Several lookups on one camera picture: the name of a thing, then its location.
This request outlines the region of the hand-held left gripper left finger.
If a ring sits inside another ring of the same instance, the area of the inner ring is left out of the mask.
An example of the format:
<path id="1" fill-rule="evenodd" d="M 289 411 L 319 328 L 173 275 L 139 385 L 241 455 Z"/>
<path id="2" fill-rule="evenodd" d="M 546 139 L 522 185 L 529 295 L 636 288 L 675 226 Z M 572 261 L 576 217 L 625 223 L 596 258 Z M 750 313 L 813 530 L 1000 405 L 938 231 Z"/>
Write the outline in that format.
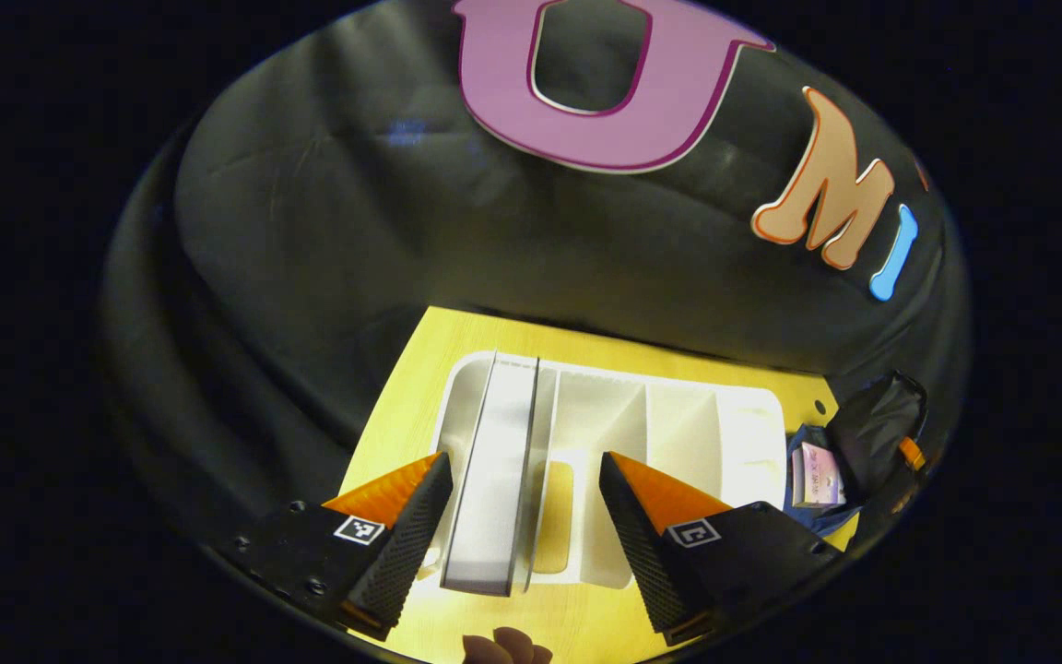
<path id="1" fill-rule="evenodd" d="M 308 617 L 384 640 L 452 489 L 450 457 L 438 452 L 335 499 L 250 521 L 218 540 L 218 554 Z"/>

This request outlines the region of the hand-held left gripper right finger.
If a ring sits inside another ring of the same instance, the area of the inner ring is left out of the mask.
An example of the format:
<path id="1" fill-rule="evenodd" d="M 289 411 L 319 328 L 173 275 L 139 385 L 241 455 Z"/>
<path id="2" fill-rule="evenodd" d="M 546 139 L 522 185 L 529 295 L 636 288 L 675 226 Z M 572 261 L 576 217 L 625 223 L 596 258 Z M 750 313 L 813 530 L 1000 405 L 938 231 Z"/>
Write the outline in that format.
<path id="1" fill-rule="evenodd" d="M 668 646 L 746 630 L 843 556 L 775 505 L 732 507 L 620 453 L 602 456 L 599 489 L 646 615 Z"/>

